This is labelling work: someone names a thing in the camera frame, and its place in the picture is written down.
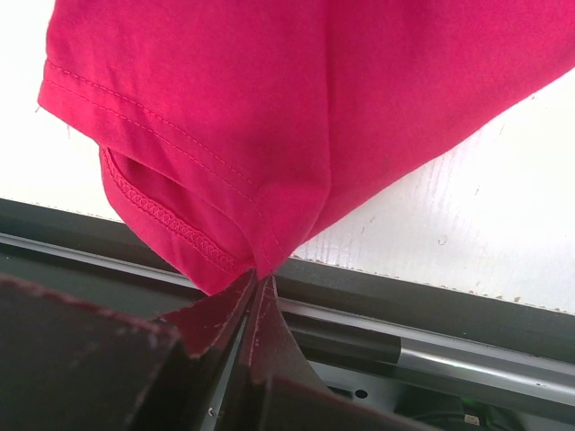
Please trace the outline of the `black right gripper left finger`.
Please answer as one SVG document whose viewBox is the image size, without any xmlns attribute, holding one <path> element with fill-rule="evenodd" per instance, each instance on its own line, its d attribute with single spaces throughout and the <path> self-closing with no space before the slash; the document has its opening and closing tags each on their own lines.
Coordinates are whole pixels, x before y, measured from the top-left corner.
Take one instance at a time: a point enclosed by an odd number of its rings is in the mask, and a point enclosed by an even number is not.
<svg viewBox="0 0 575 431">
<path fill-rule="evenodd" d="M 222 292 L 161 317 L 178 330 L 190 360 L 179 430 L 216 428 L 256 286 L 255 273 L 247 272 Z"/>
</svg>

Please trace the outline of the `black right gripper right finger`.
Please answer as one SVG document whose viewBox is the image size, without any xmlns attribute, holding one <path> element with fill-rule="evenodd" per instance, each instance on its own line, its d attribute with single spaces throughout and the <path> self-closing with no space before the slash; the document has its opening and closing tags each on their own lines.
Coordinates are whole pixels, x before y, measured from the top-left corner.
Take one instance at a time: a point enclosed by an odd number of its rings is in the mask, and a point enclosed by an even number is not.
<svg viewBox="0 0 575 431">
<path fill-rule="evenodd" d="M 250 274 L 219 294 L 219 347 L 229 374 L 221 430 L 319 430 L 332 393 L 310 366 L 279 309 L 276 281 Z"/>
</svg>

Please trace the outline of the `pink t shirt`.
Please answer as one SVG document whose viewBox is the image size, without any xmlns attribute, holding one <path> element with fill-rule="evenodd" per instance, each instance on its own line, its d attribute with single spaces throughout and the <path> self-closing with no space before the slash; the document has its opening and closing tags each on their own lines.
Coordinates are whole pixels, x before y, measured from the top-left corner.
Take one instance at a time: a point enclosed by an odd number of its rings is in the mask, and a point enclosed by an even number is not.
<svg viewBox="0 0 575 431">
<path fill-rule="evenodd" d="M 58 1 L 41 108 L 214 295 L 574 66 L 571 1 Z"/>
</svg>

